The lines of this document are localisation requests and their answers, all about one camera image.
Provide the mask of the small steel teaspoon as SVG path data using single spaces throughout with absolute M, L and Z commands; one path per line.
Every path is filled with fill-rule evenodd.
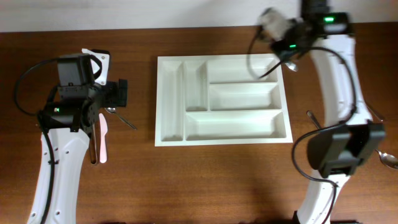
M 128 126 L 129 126 L 130 128 L 132 128 L 133 130 L 137 131 L 137 128 L 136 128 L 132 123 L 130 123 L 127 119 L 125 119 L 123 116 L 121 116 L 121 115 L 117 112 L 116 108 L 110 108 L 110 107 L 108 107 L 108 108 L 105 108 L 105 110 L 106 110 L 109 114 L 114 114 L 114 115 L 116 115 L 123 123 L 125 123 L 126 125 L 128 125 Z

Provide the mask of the pink plastic knife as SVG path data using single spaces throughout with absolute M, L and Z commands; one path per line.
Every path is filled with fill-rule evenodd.
M 104 164 L 108 160 L 108 153 L 106 148 L 106 135 L 108 133 L 108 125 L 103 113 L 99 114 L 99 125 L 100 125 L 100 149 L 99 149 L 99 161 Z

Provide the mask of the steel serving tongs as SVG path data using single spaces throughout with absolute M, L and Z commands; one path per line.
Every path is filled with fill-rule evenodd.
M 98 163 L 98 155 L 97 155 L 97 142 L 96 142 L 96 128 L 95 125 L 92 126 L 92 132 L 90 134 L 90 163 L 92 165 L 97 165 Z

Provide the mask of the steel fork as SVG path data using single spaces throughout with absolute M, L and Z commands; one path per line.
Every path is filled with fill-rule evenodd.
M 367 101 L 365 102 L 368 110 L 380 121 L 383 122 L 385 120 L 385 117 L 380 114 L 378 111 L 376 111 Z
M 315 127 L 316 127 L 317 129 L 321 129 L 321 128 L 322 128 L 321 125 L 320 125 L 320 123 L 319 123 L 318 120 L 316 119 L 314 113 L 313 113 L 311 110 L 308 110 L 308 111 L 307 111 L 307 116 L 310 118 L 310 120 L 312 121 L 312 123 L 315 125 Z

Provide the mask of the large steel spoon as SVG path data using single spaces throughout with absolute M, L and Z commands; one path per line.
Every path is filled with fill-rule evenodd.
M 292 61 L 287 61 L 284 64 L 289 70 L 291 70 L 293 72 L 297 72 L 298 71 L 298 66 L 297 66 L 296 63 L 294 63 Z
M 375 151 L 377 152 L 379 160 L 382 164 L 384 164 L 386 167 L 397 170 L 398 160 L 396 157 L 386 152 L 382 152 L 378 149 L 376 149 Z

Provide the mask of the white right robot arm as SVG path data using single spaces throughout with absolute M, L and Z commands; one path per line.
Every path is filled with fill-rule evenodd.
M 303 135 L 312 173 L 295 223 L 329 223 L 338 194 L 384 140 L 361 92 L 355 62 L 355 39 L 349 15 L 320 6 L 288 19 L 273 8 L 259 18 L 280 63 L 310 54 L 315 64 L 325 111 L 324 127 Z

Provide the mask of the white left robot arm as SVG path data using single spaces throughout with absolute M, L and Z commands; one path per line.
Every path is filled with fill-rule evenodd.
M 111 55 L 82 49 L 56 58 L 59 83 L 36 117 L 42 157 L 28 223 L 75 223 L 83 159 L 94 148 L 92 162 L 106 162 L 108 131 L 105 108 L 125 107 L 127 80 L 107 80 Z

